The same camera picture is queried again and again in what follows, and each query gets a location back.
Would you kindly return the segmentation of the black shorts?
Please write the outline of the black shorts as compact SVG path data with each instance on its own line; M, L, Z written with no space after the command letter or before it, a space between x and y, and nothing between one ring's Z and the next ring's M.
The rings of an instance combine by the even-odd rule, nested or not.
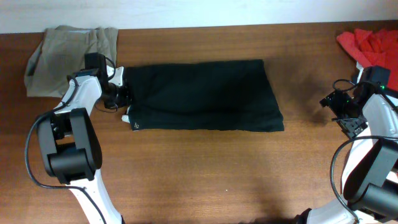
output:
M128 67L133 130L283 131L261 59Z

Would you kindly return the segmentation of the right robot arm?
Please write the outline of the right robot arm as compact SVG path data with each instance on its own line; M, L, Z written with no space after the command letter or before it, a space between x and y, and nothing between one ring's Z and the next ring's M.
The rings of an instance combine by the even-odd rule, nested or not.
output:
M357 82L320 101L348 140L335 151L330 184L335 199L297 215L294 223L386 223L397 220L397 92L390 70L361 69Z

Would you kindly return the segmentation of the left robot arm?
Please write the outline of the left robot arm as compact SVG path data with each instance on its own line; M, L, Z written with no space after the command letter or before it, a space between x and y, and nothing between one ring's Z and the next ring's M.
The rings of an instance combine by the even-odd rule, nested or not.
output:
M46 173L57 178L57 189L72 192L90 223L124 223L101 176L103 156L90 120L98 101L109 112L129 103L124 69L99 53L85 54L84 60L84 68L67 77L61 102L40 115L30 131L37 133Z

